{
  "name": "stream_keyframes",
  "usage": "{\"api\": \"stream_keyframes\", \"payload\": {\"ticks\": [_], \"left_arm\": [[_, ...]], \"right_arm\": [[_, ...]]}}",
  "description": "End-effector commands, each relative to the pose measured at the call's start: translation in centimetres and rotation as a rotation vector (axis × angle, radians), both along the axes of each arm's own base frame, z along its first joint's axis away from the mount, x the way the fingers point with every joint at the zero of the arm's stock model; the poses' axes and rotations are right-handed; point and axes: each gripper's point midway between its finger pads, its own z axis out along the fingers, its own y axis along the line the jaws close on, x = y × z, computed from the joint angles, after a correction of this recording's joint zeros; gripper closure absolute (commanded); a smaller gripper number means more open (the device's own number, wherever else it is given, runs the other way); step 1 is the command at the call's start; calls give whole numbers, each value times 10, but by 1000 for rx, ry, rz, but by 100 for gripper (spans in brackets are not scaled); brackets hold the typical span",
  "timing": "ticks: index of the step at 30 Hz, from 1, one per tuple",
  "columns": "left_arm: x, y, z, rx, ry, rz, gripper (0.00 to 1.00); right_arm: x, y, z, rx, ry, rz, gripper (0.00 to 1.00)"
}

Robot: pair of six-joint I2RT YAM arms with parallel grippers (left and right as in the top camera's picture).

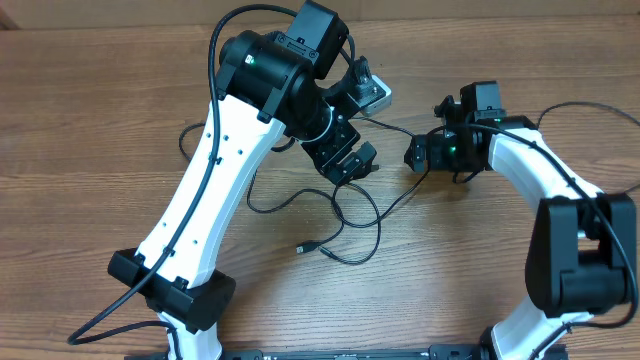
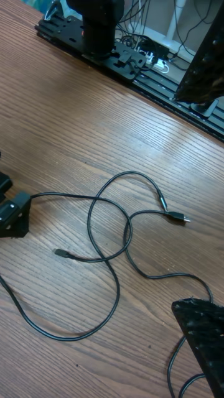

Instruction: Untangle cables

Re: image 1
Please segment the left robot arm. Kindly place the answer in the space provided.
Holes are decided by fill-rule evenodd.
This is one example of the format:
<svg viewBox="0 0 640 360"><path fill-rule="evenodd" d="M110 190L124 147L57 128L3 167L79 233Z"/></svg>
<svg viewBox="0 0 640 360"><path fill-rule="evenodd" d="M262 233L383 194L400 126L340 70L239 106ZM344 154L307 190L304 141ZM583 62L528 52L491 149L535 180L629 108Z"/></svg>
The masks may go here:
<svg viewBox="0 0 640 360"><path fill-rule="evenodd" d="M163 216L137 247L117 251L109 273L141 294L168 332L169 359L217 359L216 324L235 283L216 259L257 170L282 137L299 142L337 186L367 176L375 149L351 125L362 104L323 89L348 39L339 15L313 1L287 31L244 31L209 53L211 103L196 151Z"/></svg>

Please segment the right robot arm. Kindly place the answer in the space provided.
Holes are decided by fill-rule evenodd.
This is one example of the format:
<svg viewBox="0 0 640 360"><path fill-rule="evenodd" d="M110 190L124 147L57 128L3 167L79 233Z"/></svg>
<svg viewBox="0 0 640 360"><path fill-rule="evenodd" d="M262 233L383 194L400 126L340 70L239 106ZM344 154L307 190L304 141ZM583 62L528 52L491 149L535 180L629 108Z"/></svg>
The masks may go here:
<svg viewBox="0 0 640 360"><path fill-rule="evenodd" d="M636 206L581 178L545 143L538 124L508 115L495 81L474 82L434 109L441 126L412 137L415 172L507 179L535 213L525 263L527 294L478 344L447 359L565 359L558 340L577 327L616 329L639 309Z"/></svg>

